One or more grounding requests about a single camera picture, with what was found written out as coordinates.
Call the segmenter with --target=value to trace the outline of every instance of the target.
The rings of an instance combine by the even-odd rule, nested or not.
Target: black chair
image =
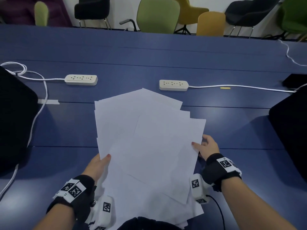
[[[230,35],[236,26],[240,26],[240,30],[242,27],[252,27],[252,34],[254,26],[260,23],[279,1],[280,0],[244,0],[232,2],[225,11],[226,22],[230,25],[234,25]]]
[[[106,27],[111,29],[108,21],[110,12],[110,0],[79,0],[79,3],[75,5],[75,18],[79,19],[81,26],[81,20],[84,22],[86,19],[103,19],[106,23]]]

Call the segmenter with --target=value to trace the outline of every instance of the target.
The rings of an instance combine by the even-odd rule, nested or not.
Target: hand
[[[82,174],[88,175],[94,179],[95,185],[97,184],[98,179],[102,176],[104,167],[109,164],[111,160],[111,155],[108,154],[106,157],[100,160],[100,155],[97,154],[85,168]]]
[[[192,142],[192,146],[201,153],[201,156],[205,160],[207,160],[208,157],[214,153],[220,153],[217,143],[211,136],[203,135],[203,138],[207,140],[207,142],[202,142],[201,145],[199,143]]]

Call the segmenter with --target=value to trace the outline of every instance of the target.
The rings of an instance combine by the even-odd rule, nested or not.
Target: yellow chair
[[[224,13],[205,12],[198,17],[196,35],[224,36],[225,22]]]
[[[190,35],[191,33],[188,31],[187,25],[197,23],[199,15],[209,11],[209,9],[190,6],[189,0],[176,0],[176,1],[180,5],[180,14],[179,14],[178,23],[184,25],[184,27],[182,27],[179,30],[176,30],[175,33],[182,31],[182,34],[188,33]]]
[[[45,27],[48,24],[49,10],[45,3],[38,1],[34,6],[35,25]]]

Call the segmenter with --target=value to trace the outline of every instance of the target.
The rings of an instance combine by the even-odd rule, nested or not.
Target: power strip
[[[189,84],[186,81],[160,80],[159,88],[160,90],[187,91]]]
[[[96,75],[69,74],[64,81],[67,85],[96,85],[98,77]]]

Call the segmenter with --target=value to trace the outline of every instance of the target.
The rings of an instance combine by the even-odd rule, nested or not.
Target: black wrist strap
[[[236,168],[237,166],[231,160],[225,160],[225,163],[218,162],[217,160],[221,158],[224,158],[224,156],[220,153],[210,155],[206,160],[207,166],[201,172],[203,180],[210,185],[214,183],[213,189],[218,192],[222,191],[222,180],[232,177],[241,178],[240,173],[237,171],[227,172],[225,169],[227,166],[235,166]]]
[[[75,217],[79,221],[85,222],[90,214],[91,207],[95,205],[94,202],[94,192],[96,189],[96,186],[94,186],[95,182],[93,178],[87,175],[79,175],[75,177],[74,180],[79,180],[79,182],[81,182],[81,184],[86,189],[83,192],[81,192],[71,203],[66,201],[63,197],[59,196],[55,197],[55,199],[49,205],[47,213],[53,208],[54,205],[60,203],[72,207],[75,213]]]

